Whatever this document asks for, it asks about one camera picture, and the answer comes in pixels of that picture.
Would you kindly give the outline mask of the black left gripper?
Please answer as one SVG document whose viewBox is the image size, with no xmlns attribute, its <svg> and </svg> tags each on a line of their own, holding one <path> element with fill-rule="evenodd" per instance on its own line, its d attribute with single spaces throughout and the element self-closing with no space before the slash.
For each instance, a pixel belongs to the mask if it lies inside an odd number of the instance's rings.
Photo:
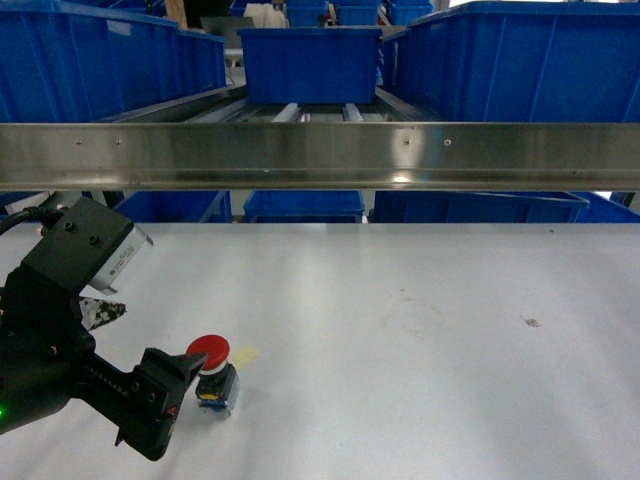
<svg viewBox="0 0 640 480">
<path fill-rule="evenodd" d="M 96 268 L 33 267 L 11 272 L 1 294 L 1 432 L 29 425 L 80 399 L 118 426 L 146 459 L 166 453 L 203 353 L 145 350 L 130 373 L 95 353 L 89 331 L 115 322 L 124 303 L 81 297 Z"/>
</svg>

